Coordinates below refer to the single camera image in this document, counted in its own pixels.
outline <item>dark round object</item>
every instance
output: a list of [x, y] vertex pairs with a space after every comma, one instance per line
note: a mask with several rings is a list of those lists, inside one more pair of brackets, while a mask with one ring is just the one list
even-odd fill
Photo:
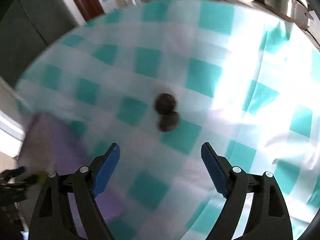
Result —
[[176, 107], [176, 100], [170, 94], [163, 93], [156, 98], [155, 109], [159, 114], [167, 114]]
[[161, 115], [158, 127], [161, 132], [169, 132], [178, 127], [178, 122], [178, 112], [170, 112], [168, 114]]

